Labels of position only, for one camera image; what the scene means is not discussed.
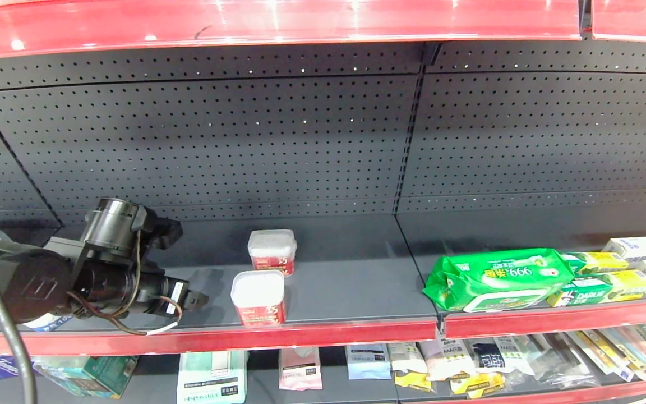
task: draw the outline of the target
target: wet wipes pack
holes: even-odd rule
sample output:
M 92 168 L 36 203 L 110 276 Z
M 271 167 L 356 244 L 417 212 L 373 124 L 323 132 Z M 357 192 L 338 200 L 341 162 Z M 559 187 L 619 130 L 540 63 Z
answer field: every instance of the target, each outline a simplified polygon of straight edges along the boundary
M 348 361 L 348 379 L 390 380 L 390 356 L 384 343 L 348 345 L 345 348 Z
M 522 309 L 572 281 L 569 264 L 549 248 L 442 256 L 423 292 L 449 311 Z

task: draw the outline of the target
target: white label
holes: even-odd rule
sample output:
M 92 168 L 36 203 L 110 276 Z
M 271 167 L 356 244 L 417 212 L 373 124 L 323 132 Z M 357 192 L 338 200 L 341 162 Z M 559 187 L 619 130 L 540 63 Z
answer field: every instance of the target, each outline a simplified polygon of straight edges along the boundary
M 184 289 L 184 282 L 176 282 L 174 286 L 174 292 L 171 293 L 171 299 L 174 301 L 179 301 L 179 297 L 181 297 L 181 291 Z M 166 307 L 166 313 L 167 314 L 174 314 L 176 312 L 176 306 L 169 304 L 169 307 Z

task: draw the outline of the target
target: electric wire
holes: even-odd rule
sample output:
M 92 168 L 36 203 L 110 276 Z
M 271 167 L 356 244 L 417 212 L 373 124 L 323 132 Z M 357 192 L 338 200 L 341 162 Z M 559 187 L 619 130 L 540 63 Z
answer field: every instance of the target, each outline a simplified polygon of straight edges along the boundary
M 36 404 L 36 380 L 34 379 L 34 369 L 31 366 L 31 358 L 26 351 L 24 341 L 21 339 L 21 333 L 16 329 L 16 325 L 13 323 L 11 315 L 2 301 L 1 293 L 0 322 L 2 323 L 4 337 L 15 359 L 16 367 L 19 369 L 19 377 L 24 388 L 24 402 L 25 404 Z

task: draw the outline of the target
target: green package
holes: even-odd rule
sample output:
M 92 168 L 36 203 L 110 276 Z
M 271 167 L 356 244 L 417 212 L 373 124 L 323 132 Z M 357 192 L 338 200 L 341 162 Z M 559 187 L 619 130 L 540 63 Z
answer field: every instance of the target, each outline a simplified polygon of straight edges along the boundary
M 522 309 L 573 278 L 569 265 L 550 248 L 442 256 L 423 293 L 448 311 Z

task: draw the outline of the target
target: red shelf edge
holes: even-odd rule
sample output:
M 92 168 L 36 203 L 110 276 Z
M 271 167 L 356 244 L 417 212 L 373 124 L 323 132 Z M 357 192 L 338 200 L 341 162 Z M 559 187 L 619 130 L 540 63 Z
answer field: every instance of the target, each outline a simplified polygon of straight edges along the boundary
M 499 313 L 454 313 L 444 319 L 447 338 L 569 332 L 646 323 L 646 299 L 617 304 L 547 307 Z
M 0 0 L 0 57 L 212 45 L 581 39 L 577 0 L 22 1 Z
M 172 330 L 147 337 L 121 332 L 23 333 L 29 355 L 165 355 L 183 352 L 256 350 L 348 343 L 401 342 L 433 339 L 434 317 L 385 322 L 282 325 L 273 328 Z M 0 355 L 10 349 L 0 333 Z
M 487 397 L 476 399 L 480 404 L 580 404 L 610 400 L 613 398 L 633 397 L 646 394 L 646 382 L 612 384 L 597 388 L 566 389 L 551 393 L 524 394 L 523 396 Z M 470 400 L 425 401 L 420 404 L 469 404 Z

